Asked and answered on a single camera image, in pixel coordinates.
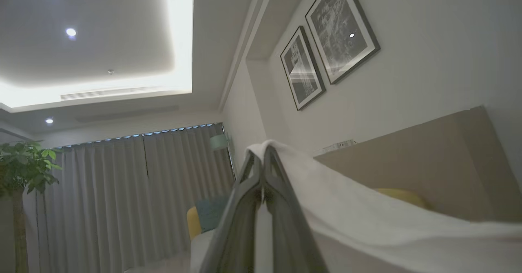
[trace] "wall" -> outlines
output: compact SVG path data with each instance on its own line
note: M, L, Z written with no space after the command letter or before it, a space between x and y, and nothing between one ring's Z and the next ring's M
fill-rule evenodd
M266 140L265 128L245 60L242 60L237 68L234 83L223 108L223 117L225 132L232 139L235 171L239 172L246 147Z
M127 135L168 130L186 126L222 122L223 118L218 111L200 111L191 113L146 115L132 119L120 119L108 124L97 124L84 128L44 133L37 137L43 140L43 148L97 141Z
M301 1L268 60L283 117L273 123L291 129L290 145L312 154L484 104L522 182L522 0L359 0L381 51L338 85L320 64L326 93L296 111L279 55L299 25L311 37L313 1Z
M33 140L34 137L31 133L0 120L0 143L21 141L24 139Z

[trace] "picture frame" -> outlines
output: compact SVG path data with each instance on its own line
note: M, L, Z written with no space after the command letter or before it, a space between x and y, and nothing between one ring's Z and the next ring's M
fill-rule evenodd
M303 26L299 26L281 53L295 108L301 111L326 89Z
M305 18L330 84L380 50L358 0L315 0Z

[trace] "power outlet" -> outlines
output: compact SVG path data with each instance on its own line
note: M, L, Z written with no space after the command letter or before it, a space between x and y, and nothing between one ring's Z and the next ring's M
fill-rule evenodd
M323 148L323 149L320 149L320 150L316 151L314 156L319 156L319 155L326 154L326 153L331 152L331 151L344 149L344 148L347 148L347 147L352 146L354 144L357 144L357 143L353 139L346 140L346 141L341 141L341 142L338 142L338 143L334 143L334 144L332 144L330 146L327 146L326 148Z

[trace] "lamp shade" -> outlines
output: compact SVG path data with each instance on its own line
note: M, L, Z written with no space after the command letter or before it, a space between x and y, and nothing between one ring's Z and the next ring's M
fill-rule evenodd
M228 140L226 135L216 135L210 138L210 147L217 151L228 147Z

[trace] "air conditioning vent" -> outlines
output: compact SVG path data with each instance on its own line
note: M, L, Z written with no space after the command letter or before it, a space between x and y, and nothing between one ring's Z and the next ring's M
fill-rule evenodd
M80 100L83 98L101 98L104 96L147 93L153 91L168 91L168 87L132 87L130 89L107 89L103 91L84 91L81 93L60 95L60 100Z

